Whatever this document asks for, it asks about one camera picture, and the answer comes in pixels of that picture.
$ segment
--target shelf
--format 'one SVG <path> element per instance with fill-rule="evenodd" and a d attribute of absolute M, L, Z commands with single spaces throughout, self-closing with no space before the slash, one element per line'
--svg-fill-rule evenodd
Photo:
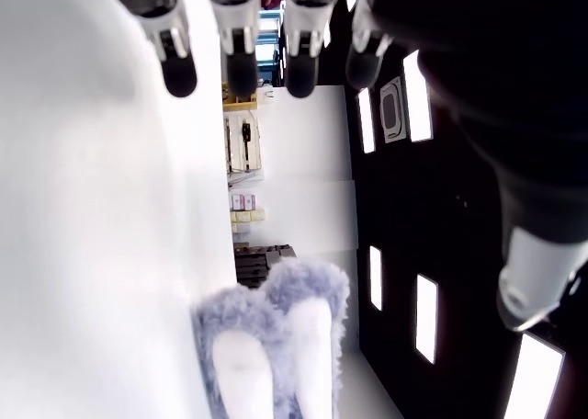
<path fill-rule="evenodd" d="M 248 109 L 257 109 L 257 101 L 222 104 L 223 111 L 246 111 Z"/>

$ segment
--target white wall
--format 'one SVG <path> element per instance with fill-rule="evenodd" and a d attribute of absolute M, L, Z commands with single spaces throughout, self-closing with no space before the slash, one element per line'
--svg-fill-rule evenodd
<path fill-rule="evenodd" d="M 218 37 L 188 3 L 182 101 L 118 1 L 0 6 L 0 417 L 210 418 L 189 308 L 235 276 Z"/>
<path fill-rule="evenodd" d="M 341 369 L 340 419 L 402 419 L 402 414 L 362 354 L 344 353 Z"/>
<path fill-rule="evenodd" d="M 292 245 L 298 256 L 345 269 L 352 281 L 345 347 L 357 347 L 356 196 L 342 86 L 317 86 L 297 99 L 273 88 L 258 92 L 257 117 L 264 179 L 232 191 L 253 192 L 266 221 L 236 238 L 252 245 Z"/>

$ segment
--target box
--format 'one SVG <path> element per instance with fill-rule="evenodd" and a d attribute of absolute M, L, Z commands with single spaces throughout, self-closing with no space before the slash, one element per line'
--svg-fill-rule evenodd
<path fill-rule="evenodd" d="M 263 209 L 252 210 L 251 221 L 263 221 L 266 219 L 266 212 Z"/>
<path fill-rule="evenodd" d="M 248 233 L 251 231 L 251 223 L 234 223 L 237 225 L 237 233 Z"/>
<path fill-rule="evenodd" d="M 255 195 L 253 194 L 245 194 L 243 195 L 245 200 L 244 210 L 254 210 L 255 209 Z"/>
<path fill-rule="evenodd" d="M 232 196 L 232 210 L 245 210 L 245 197 L 242 195 L 235 194 Z"/>
<path fill-rule="evenodd" d="M 235 214 L 237 214 L 238 223 L 248 223 L 249 221 L 251 221 L 251 212 L 247 210 L 235 212 Z"/>

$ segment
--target robotic finger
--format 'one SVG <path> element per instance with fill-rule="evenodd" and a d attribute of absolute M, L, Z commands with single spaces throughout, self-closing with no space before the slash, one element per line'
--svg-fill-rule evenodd
<path fill-rule="evenodd" d="M 229 87 L 238 97 L 257 88 L 255 44 L 261 0 L 210 0 L 217 19 L 222 52 L 227 57 Z"/>
<path fill-rule="evenodd" d="M 294 97 L 308 96 L 317 84 L 324 29 L 336 2 L 286 0 L 286 87 Z"/>
<path fill-rule="evenodd" d="M 176 97 L 189 96 L 198 79 L 184 0 L 125 0 L 125 5 L 139 19 L 155 48 L 167 91 Z"/>

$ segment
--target fluffy slipper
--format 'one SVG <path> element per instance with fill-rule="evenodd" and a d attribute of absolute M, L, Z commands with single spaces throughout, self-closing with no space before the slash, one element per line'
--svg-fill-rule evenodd
<path fill-rule="evenodd" d="M 290 418 L 338 417 L 347 274 L 327 263 L 284 258 L 261 291 L 285 314 L 292 337 L 296 396 Z"/>
<path fill-rule="evenodd" d="M 283 314 L 243 286 L 202 303 L 193 316 L 214 419 L 288 419 L 293 396 Z"/>

